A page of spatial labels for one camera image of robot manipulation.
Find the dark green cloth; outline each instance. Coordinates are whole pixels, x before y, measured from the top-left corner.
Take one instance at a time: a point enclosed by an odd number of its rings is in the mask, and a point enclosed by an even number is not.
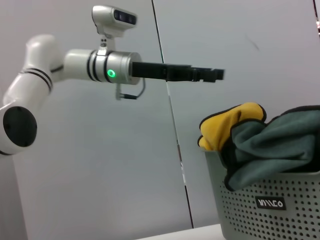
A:
[[[265,124],[249,119],[234,125],[222,149],[224,180],[236,191],[310,163],[320,130],[320,106],[291,109]]]

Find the robotic arm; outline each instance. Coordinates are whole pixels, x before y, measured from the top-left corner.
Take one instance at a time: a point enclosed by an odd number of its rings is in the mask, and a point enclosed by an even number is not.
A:
[[[13,155],[32,145],[37,135],[34,113],[53,90],[54,83],[66,79],[82,79],[117,84],[115,97],[137,99],[145,89],[145,78],[166,81],[214,83],[222,80],[224,71],[142,62],[137,52],[115,51],[108,42],[122,37],[124,31],[137,24],[137,15],[111,6],[94,6],[92,20],[100,35],[98,50],[72,49],[65,57],[52,35],[33,37],[26,44],[21,72],[3,96],[0,108],[0,154]],[[138,96],[121,93],[121,84],[136,85],[143,78]]]

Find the cloth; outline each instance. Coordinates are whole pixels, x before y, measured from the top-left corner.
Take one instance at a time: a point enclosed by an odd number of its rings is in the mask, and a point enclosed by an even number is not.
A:
[[[198,139],[198,146],[207,151],[220,152],[230,137],[232,126],[248,119],[264,122],[266,118],[266,111],[254,102],[247,102],[207,116],[199,125],[202,135]]]
[[[232,126],[221,151],[230,191],[308,165],[319,156],[320,106],[288,110],[265,124],[247,119]]]

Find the laundry basket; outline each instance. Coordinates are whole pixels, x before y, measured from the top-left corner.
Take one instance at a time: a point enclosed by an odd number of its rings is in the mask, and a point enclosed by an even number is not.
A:
[[[205,156],[226,240],[320,239],[320,172],[278,173],[231,192],[220,154]]]

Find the white table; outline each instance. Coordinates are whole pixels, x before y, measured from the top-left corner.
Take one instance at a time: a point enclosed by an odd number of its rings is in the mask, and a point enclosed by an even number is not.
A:
[[[152,236],[140,240],[225,240],[220,224]]]

